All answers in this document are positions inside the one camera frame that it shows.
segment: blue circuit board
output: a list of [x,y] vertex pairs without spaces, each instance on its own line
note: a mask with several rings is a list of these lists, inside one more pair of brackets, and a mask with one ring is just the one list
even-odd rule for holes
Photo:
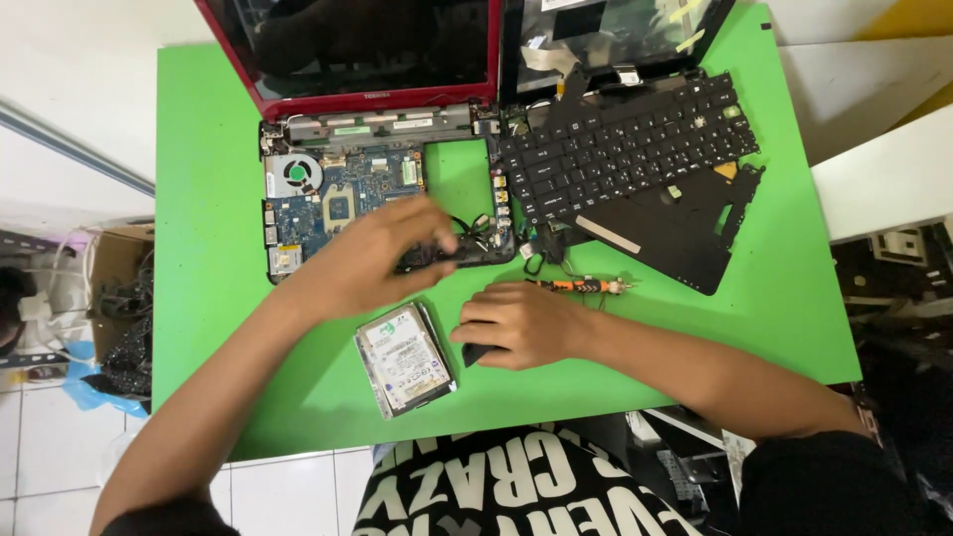
[[[344,165],[323,168],[324,180],[317,199],[314,196],[269,199],[274,210],[278,243],[301,245],[303,259],[307,260],[340,233],[343,226],[334,225],[334,222],[354,219],[390,200],[419,194],[425,188],[421,158],[420,149],[365,149],[362,155],[348,156]],[[413,166],[413,169],[408,170],[408,166]],[[345,184],[351,185],[351,193],[348,196],[336,194]],[[351,199],[354,214],[351,214]]]

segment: cooling fan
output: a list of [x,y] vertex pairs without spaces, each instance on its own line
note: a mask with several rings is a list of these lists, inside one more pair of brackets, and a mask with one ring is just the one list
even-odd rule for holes
[[308,155],[276,155],[265,158],[268,197],[310,196],[316,194],[324,172]]

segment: black t-shirt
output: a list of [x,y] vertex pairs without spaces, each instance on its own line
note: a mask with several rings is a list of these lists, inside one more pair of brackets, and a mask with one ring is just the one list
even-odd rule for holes
[[[551,424],[399,443],[375,468],[354,536],[698,534],[621,464]],[[742,468],[745,534],[910,534],[912,497],[880,448],[847,432],[764,443]],[[206,503],[126,514],[104,536],[235,536]]]

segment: green table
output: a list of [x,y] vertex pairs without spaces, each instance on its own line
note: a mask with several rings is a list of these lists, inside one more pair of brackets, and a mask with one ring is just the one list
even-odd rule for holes
[[[703,296],[602,244],[573,248],[578,273],[641,279],[608,311],[719,340],[826,383],[861,377],[811,178],[764,5],[732,11],[705,65],[731,70],[768,172],[747,212],[717,294]],[[218,45],[159,51],[154,337],[161,404],[269,292],[262,249],[262,168],[252,100]],[[432,191],[452,214],[489,212],[482,142],[432,145]],[[495,280],[523,278],[522,259],[462,270],[427,292],[438,331]],[[544,270],[556,278],[558,268]],[[238,460],[538,423],[671,403],[587,361],[514,373],[465,369],[447,345],[459,389],[385,422],[352,342],[376,315],[317,327],[288,358],[256,408]],[[632,349],[637,357],[638,348]]]

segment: black keyboard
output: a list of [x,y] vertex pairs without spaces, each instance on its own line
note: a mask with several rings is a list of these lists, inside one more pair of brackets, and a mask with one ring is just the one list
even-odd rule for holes
[[760,150],[728,73],[547,122],[499,148],[498,169],[529,225]]

